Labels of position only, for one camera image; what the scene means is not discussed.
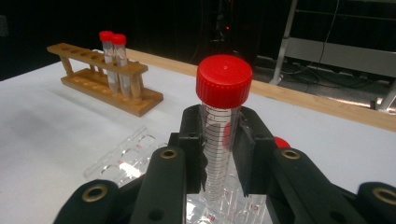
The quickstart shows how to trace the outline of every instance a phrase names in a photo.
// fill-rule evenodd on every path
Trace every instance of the wooden strip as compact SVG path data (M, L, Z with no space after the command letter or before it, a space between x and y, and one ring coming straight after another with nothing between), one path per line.
M129 59L195 77L196 65L182 63L132 49L127 49L126 52ZM256 80L253 80L250 91L288 104L396 132L396 116L387 113L357 105L344 104L324 97L294 91Z

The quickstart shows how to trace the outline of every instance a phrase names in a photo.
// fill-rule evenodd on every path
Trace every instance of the wooden test tube rack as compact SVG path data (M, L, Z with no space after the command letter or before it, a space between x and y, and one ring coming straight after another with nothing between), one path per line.
M163 95L160 92L144 87L142 74L148 71L148 67L144 64L128 61L125 66L117 66L117 63L105 63L103 53L65 43L49 46L47 50L58 54L61 58L67 74L66 77L61 78L65 86L86 93L138 117L142 117L163 100ZM74 72L69 59L87 63L90 68ZM129 77L132 90L130 98L125 98L120 91L113 94L108 87L104 69Z

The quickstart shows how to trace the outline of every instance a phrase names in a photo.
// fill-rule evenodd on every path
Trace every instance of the centrifuge tube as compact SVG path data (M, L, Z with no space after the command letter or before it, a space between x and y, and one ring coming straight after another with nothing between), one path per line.
M251 80L248 63L231 55L210 56L198 65L196 93L202 101L208 203L218 201L223 192L240 106L248 98Z
M125 44L126 37L121 34L114 34L111 37L111 42L114 45L114 50L116 53L117 66L126 66L128 64L128 59L126 57ZM120 87L121 92L125 98L131 96L131 80L129 77L119 74L120 76Z
M114 49L113 44L111 43L111 36L113 36L113 32L111 31L101 31L99 33L99 38L102 41L103 52L105 54L105 63L113 63ZM117 74L110 70L107 70L106 73L108 87L113 92L113 95L117 95L119 88L119 79L117 77Z

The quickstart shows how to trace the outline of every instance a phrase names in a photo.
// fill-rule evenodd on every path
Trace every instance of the white tabletop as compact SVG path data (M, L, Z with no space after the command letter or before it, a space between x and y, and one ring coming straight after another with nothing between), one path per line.
M88 67L72 61L75 71ZM86 168L142 125L169 136L200 104L195 78L148 64L146 87L164 100L142 118L64 86L61 63L0 82L0 223L51 223L87 180ZM396 133L250 94L275 136L305 152L336 185L396 186Z

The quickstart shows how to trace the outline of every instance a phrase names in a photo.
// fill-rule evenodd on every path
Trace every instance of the floor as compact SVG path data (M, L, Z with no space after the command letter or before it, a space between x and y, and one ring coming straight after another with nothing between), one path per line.
M268 83L274 75L276 61L261 58L254 69L254 79ZM288 63L282 66L282 80L278 86L331 98L347 104L375 109L375 104L389 92L394 78L351 71L336 71L323 65ZM396 115L396 101L389 107Z

